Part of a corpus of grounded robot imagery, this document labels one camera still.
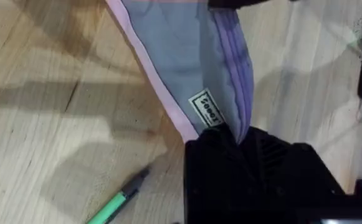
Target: pen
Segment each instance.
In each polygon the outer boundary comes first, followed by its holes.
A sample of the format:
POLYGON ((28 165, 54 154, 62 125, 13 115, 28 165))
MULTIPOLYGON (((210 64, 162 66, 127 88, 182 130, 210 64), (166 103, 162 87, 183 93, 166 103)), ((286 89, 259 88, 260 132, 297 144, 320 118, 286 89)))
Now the pen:
POLYGON ((119 193, 117 193, 94 217, 88 221, 88 224, 110 223, 120 210, 139 192, 139 188, 148 174, 149 167, 146 167, 135 175, 124 185, 119 193))

